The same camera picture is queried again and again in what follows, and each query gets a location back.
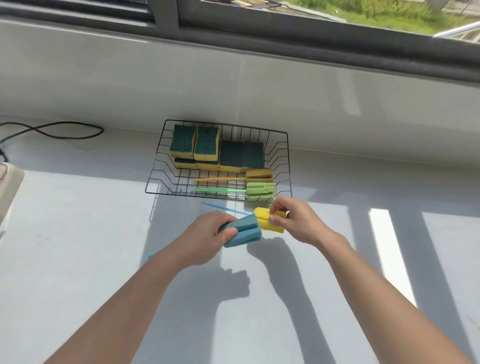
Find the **person's left hand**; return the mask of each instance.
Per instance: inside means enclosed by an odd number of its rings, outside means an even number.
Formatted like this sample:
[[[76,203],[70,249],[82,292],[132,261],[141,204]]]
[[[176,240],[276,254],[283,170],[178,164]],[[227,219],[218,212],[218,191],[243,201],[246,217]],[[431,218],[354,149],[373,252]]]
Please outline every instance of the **person's left hand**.
[[[236,219],[218,210],[200,215],[168,248],[174,251],[183,267],[205,264],[238,234],[236,228],[218,232],[220,226]]]

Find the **white countertop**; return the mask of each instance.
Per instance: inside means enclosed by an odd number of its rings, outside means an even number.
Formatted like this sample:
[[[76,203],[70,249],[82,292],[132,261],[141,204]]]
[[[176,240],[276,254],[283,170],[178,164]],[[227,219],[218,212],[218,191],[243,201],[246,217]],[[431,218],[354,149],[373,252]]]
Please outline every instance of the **white countertop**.
[[[158,139],[107,129],[6,145],[25,179],[0,238],[0,362],[43,362],[148,254],[211,211],[144,193]],[[294,197],[480,359],[480,173],[299,150],[290,159]],[[376,363],[325,259],[288,233],[264,237],[183,271],[133,362]]]

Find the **forearm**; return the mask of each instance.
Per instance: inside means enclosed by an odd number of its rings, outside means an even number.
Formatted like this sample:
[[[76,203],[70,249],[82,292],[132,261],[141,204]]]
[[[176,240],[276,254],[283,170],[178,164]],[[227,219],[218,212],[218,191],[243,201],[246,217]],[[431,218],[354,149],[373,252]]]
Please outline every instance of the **forearm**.
[[[169,247],[152,256],[45,364],[128,364],[182,266]]]
[[[335,233],[319,245],[382,364],[471,361],[384,277]]]

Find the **grass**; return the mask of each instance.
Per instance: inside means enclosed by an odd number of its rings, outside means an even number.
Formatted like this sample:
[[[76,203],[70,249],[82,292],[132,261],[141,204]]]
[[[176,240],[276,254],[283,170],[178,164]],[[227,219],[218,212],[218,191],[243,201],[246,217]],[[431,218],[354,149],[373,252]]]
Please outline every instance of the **grass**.
[[[291,4],[305,6],[305,0],[288,0]],[[387,28],[395,30],[403,30],[412,33],[420,33],[425,35],[432,35],[443,30],[455,28],[460,25],[468,24],[478,20],[478,17],[469,16],[469,15],[457,15],[451,13],[435,13],[434,16],[425,16],[423,19],[419,17],[408,18],[403,15],[392,14],[379,14],[374,16],[367,16],[364,13],[359,13],[355,11],[347,11],[341,9],[337,5],[333,5],[331,0],[316,2],[316,1],[307,1],[309,8],[317,10],[320,12],[325,12],[339,18],[347,20],[349,23],[359,24],[359,25],[368,25],[375,26],[378,28]],[[423,3],[412,3],[412,6],[427,6]]]

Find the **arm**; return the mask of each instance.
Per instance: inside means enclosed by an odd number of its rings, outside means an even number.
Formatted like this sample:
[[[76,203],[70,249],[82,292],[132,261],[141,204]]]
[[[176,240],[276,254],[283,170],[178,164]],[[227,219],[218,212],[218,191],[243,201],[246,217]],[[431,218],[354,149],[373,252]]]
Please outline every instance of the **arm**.
[[[237,229],[236,220],[214,211],[198,217],[170,245],[154,254],[45,364],[128,364],[153,319],[163,293],[184,268],[212,259]]]
[[[382,364],[471,364],[435,325],[378,274],[341,234],[328,228],[303,201],[280,197],[270,222],[315,246],[332,267],[342,292]]]

